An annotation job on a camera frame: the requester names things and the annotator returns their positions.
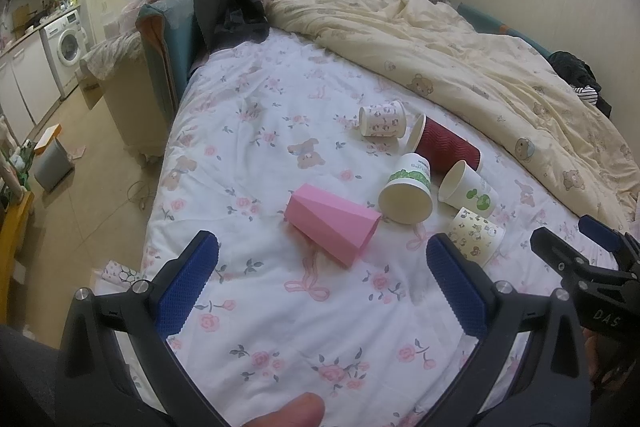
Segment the washing machine door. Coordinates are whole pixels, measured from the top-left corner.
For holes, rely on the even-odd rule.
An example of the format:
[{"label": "washing machine door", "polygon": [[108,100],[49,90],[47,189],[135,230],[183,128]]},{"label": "washing machine door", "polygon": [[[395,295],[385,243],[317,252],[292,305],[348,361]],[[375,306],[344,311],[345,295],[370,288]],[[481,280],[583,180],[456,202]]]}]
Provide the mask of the washing machine door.
[{"label": "washing machine door", "polygon": [[81,51],[74,28],[67,28],[58,38],[58,58],[64,66],[74,66],[80,60]]}]

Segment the kitchen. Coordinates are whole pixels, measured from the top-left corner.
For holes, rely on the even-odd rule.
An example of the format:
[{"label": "kitchen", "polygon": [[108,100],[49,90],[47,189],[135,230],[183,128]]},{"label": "kitchen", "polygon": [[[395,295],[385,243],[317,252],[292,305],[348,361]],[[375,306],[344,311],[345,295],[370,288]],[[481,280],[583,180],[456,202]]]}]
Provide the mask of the kitchen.
[{"label": "kitchen", "polygon": [[0,0],[0,111],[18,143],[78,85],[79,59],[126,0]]}]

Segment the washing machine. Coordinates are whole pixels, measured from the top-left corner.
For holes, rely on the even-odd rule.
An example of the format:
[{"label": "washing machine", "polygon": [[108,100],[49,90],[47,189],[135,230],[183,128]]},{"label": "washing machine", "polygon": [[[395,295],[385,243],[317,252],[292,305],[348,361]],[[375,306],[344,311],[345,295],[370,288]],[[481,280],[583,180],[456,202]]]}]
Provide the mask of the washing machine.
[{"label": "washing machine", "polygon": [[78,10],[73,10],[44,26],[40,30],[40,38],[60,90],[60,99],[64,99],[78,85],[78,62],[87,52],[86,32],[80,25]]}]

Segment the kitchen counter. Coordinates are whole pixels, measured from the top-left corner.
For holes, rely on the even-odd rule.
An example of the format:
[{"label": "kitchen counter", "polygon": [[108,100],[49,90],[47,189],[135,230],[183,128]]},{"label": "kitchen counter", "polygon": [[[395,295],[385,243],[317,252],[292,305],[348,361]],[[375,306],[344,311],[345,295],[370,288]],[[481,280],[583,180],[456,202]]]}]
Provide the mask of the kitchen counter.
[{"label": "kitchen counter", "polygon": [[2,50],[2,52],[0,52],[0,58],[4,57],[5,54],[10,52],[13,48],[15,48],[18,44],[23,42],[25,39],[29,38],[32,34],[35,34],[39,30],[43,29],[44,26],[46,26],[47,24],[52,23],[53,21],[55,21],[57,19],[60,19],[60,17],[63,17],[66,14],[71,13],[73,10],[79,9],[79,7],[80,7],[79,4],[77,4],[75,6],[72,6],[71,8],[68,8],[68,9],[64,10],[63,12],[57,13],[55,16],[53,16],[49,20],[47,20],[47,22],[45,22],[43,24],[39,24],[38,26],[34,26],[33,31],[24,34],[17,41],[12,42],[4,50]]}]

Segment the cream cup with cartoon print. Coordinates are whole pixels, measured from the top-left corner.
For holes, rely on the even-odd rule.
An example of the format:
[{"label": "cream cup with cartoon print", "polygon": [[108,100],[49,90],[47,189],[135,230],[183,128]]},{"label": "cream cup with cartoon print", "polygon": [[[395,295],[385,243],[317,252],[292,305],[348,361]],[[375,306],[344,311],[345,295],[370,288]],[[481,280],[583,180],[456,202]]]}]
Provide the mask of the cream cup with cartoon print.
[{"label": "cream cup with cartoon print", "polygon": [[504,229],[463,207],[447,235],[466,259],[484,266],[500,247]]},{"label": "cream cup with cartoon print", "polygon": [[401,156],[380,192],[378,206],[386,217],[403,225],[415,225],[431,216],[429,162],[416,153]]},{"label": "cream cup with cartoon print", "polygon": [[479,216],[489,217],[498,201],[498,194],[480,174],[460,160],[444,176],[438,201],[454,208],[466,206]]},{"label": "cream cup with cartoon print", "polygon": [[360,133],[363,136],[401,138],[406,133],[406,115],[399,100],[360,108]]}]

